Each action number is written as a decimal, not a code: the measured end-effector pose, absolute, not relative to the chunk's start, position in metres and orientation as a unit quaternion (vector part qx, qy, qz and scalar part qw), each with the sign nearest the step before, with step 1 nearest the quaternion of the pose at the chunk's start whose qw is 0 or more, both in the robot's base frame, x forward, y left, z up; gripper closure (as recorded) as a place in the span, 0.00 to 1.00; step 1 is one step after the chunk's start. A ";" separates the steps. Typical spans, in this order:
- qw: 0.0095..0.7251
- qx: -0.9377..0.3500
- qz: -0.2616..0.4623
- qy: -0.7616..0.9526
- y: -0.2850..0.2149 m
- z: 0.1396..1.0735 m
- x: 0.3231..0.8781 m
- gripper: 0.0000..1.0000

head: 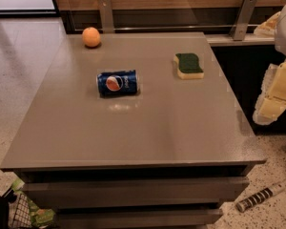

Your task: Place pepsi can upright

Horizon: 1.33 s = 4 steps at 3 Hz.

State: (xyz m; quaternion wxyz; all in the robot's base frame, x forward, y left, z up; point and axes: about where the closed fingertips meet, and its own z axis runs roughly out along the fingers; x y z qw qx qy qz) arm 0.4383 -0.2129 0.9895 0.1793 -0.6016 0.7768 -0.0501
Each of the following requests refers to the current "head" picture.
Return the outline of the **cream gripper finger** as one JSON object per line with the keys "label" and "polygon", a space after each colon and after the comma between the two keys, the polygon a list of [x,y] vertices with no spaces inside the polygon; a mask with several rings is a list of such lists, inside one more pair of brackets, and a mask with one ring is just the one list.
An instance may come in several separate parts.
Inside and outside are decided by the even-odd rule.
{"label": "cream gripper finger", "polygon": [[286,61],[279,66],[270,64],[261,84],[253,121],[258,125],[270,125],[286,110]]}
{"label": "cream gripper finger", "polygon": [[280,12],[277,12],[262,24],[258,25],[254,30],[254,35],[261,37],[274,37],[279,16]]}

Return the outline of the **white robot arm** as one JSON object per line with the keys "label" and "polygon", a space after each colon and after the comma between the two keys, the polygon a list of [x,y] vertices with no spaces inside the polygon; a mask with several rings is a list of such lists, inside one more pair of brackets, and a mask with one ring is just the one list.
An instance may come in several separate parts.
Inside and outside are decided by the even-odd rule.
{"label": "white robot arm", "polygon": [[[254,31],[255,35],[273,37],[275,49],[286,56],[286,5]],[[261,94],[255,103],[253,121],[270,125],[286,110],[286,59],[279,65],[270,64],[261,84]]]}

